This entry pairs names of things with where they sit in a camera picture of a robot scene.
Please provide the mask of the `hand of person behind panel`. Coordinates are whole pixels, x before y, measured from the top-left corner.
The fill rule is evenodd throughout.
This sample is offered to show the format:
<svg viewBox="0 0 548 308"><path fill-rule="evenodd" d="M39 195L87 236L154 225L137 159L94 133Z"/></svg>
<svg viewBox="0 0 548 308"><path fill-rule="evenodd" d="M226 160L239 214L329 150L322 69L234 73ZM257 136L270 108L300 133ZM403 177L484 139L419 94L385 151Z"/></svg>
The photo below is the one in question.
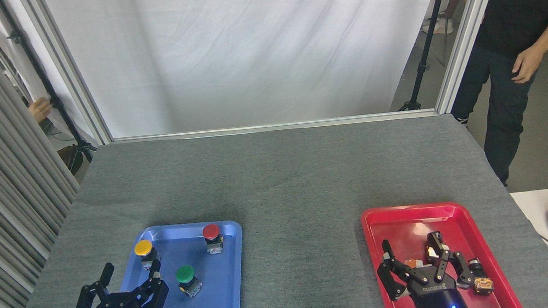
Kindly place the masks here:
<svg viewBox="0 0 548 308"><path fill-rule="evenodd" d="M53 105L51 105L50 99L45 97L39 97L36 101L31 101L28 105L29 113L31 113L36 122L45 120L52 108Z"/></svg>

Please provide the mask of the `person's hand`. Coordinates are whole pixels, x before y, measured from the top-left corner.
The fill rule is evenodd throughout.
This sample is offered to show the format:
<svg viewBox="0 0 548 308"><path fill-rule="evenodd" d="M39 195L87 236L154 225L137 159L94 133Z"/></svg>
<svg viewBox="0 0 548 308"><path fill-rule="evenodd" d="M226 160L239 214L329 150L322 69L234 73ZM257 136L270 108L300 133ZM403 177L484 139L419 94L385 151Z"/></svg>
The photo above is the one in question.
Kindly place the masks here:
<svg viewBox="0 0 548 308"><path fill-rule="evenodd" d="M515 74L511 80L516 84L524 84L531 81L537 71L546 50L533 45L521 52L514 63L512 73Z"/></svg>

